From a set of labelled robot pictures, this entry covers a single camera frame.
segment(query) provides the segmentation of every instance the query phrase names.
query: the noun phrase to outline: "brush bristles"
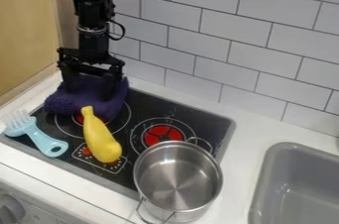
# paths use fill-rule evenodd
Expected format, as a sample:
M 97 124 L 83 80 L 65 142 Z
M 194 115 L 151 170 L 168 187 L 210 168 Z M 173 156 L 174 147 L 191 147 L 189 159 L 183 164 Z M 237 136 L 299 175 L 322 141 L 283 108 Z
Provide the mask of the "brush bristles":
M 4 123 L 9 130 L 19 129 L 31 121 L 26 110 L 17 110 L 4 118 Z

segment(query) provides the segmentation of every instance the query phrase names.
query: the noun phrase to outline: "pot rim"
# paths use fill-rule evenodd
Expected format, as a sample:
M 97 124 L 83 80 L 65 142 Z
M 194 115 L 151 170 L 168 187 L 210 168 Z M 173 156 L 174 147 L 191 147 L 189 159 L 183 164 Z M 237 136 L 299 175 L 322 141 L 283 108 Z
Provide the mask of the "pot rim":
M 137 169 L 140 165 L 140 163 L 143 161 L 143 159 L 145 158 L 145 156 L 149 155 L 150 153 L 156 151 L 157 149 L 161 149 L 161 148 L 168 148 L 168 147 L 185 147 L 185 148 L 192 148 L 195 149 L 196 151 L 200 152 L 202 155 L 205 155 L 214 165 L 216 172 L 218 173 L 219 176 L 219 182 L 217 184 L 217 190 L 215 192 L 215 194 L 213 195 L 213 197 L 205 204 L 196 207 L 196 208 L 192 208 L 192 209 L 186 209 L 186 210 L 176 210 L 176 209 L 170 209 L 170 208 L 164 208 L 164 207 L 159 207 L 156 203 L 154 203 L 150 198 L 148 198 L 141 190 L 139 183 L 136 180 L 136 176 L 137 176 Z M 137 158 L 137 161 L 135 162 L 134 168 L 133 168 L 133 181 L 135 183 L 135 185 L 137 186 L 138 192 L 141 194 L 142 197 L 144 197 L 147 201 L 149 201 L 150 203 L 152 203 L 153 205 L 155 205 L 156 207 L 162 209 L 162 210 L 166 210 L 166 211 L 170 211 L 170 212 L 176 212 L 176 213 L 189 213 L 189 212 L 193 212 L 193 211 L 197 211 L 200 209 L 203 209 L 207 206 L 209 206 L 214 200 L 215 198 L 220 194 L 221 188 L 223 186 L 223 172 L 222 169 L 220 167 L 220 165 L 215 161 L 214 157 L 209 154 L 207 151 L 205 151 L 204 149 L 189 143 L 189 142 L 180 142 L 180 141 L 167 141 L 167 142 L 161 142 L 158 143 L 156 145 L 153 145 L 149 148 L 147 148 L 145 151 L 143 151 L 139 157 Z

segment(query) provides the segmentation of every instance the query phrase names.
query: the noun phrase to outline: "yellow toy banana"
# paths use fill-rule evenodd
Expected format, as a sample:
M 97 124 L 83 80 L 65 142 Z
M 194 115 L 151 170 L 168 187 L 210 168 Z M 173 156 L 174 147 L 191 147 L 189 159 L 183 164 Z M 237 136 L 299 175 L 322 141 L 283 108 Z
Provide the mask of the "yellow toy banana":
M 84 118 L 84 138 L 92 155 L 105 164 L 117 161 L 122 155 L 121 146 L 104 122 L 94 115 L 93 107 L 83 107 L 81 114 Z

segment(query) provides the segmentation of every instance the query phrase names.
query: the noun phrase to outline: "stovetop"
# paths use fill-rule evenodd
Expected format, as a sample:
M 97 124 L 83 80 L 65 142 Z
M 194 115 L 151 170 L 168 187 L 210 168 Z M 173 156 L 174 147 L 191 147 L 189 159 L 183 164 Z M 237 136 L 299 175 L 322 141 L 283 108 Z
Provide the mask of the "stovetop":
M 111 181 L 128 190 L 136 190 L 133 165 L 147 147 L 162 141 L 187 141 L 220 161 L 234 130 L 234 122 L 228 118 L 130 90 L 119 115 L 112 121 L 104 121 L 123 148 L 122 157 L 107 165 L 99 162 L 86 147 L 80 115 L 56 115 L 39 108 L 33 116 L 37 117 L 38 127 L 43 132 L 69 143 L 65 154 L 48 159 L 35 151 L 35 145 L 27 136 L 11 140 L 2 137 L 1 141 L 122 193 L 125 192 L 121 186 L 111 186 Z

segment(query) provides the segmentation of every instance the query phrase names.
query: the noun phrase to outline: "sink basin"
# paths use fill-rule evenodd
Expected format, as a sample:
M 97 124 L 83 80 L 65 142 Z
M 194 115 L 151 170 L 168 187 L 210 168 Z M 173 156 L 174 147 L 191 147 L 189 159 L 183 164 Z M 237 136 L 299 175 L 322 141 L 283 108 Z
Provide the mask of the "sink basin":
M 268 149 L 249 224 L 338 224 L 339 158 L 295 143 Z

